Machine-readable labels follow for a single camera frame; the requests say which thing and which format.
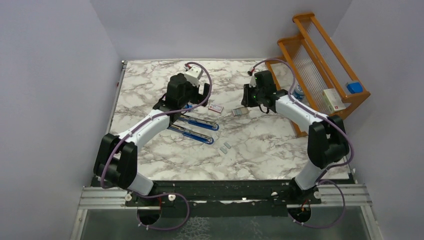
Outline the staple box tray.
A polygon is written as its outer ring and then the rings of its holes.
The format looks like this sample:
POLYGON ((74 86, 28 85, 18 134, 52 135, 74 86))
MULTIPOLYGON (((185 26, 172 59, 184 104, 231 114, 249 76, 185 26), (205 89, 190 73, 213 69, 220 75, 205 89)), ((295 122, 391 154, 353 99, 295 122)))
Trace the staple box tray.
POLYGON ((231 112, 232 112, 234 117, 237 117, 237 116, 242 116, 242 115, 248 114, 249 109, 247 107, 243 106, 243 107, 234 108, 234 109, 232 109, 231 112))

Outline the red white staple box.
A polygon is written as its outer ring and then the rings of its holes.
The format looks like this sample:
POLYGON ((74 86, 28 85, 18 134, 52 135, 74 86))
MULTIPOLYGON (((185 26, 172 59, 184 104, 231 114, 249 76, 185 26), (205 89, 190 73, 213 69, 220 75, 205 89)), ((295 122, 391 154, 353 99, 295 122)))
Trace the red white staple box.
POLYGON ((218 104, 210 104, 208 107, 208 110, 216 112, 216 113, 222 113, 224 107, 218 104))

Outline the blue black stapler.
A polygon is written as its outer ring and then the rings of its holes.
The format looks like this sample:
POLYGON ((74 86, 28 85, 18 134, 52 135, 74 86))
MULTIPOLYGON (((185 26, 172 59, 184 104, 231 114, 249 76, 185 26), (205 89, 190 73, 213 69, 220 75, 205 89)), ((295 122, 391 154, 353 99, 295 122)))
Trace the blue black stapler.
POLYGON ((179 117, 179 120, 187 122, 190 125, 198 126, 204 129, 212 130, 212 131, 217 131, 220 128, 219 125, 215 122, 199 119, 199 118, 184 115, 184 114, 182 114, 179 117))

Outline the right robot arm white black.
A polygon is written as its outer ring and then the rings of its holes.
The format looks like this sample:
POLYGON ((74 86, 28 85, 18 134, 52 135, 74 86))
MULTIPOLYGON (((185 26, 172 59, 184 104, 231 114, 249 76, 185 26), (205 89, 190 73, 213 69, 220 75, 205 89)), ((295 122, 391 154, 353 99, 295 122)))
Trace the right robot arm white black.
POLYGON ((247 108, 265 107, 294 122, 307 133, 308 162, 289 183, 289 199, 300 204, 308 198, 327 168, 350 153, 343 119, 319 113, 298 101, 287 90, 277 90, 272 73, 248 72, 250 83, 243 86, 241 104, 247 108))

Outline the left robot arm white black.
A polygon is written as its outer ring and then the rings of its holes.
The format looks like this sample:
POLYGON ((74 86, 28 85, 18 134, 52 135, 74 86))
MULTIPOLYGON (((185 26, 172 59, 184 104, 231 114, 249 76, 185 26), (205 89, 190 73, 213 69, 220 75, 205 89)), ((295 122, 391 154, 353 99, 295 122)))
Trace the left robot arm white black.
POLYGON ((102 188, 119 187, 137 192, 144 205, 155 203, 154 182, 138 172, 138 152, 178 120, 187 111, 188 103, 194 108, 207 105, 212 84, 204 84, 203 93, 199 93, 203 73, 203 70, 188 70, 173 75, 166 93, 143 120, 118 135, 108 133, 101 139, 93 172, 100 178, 102 188))

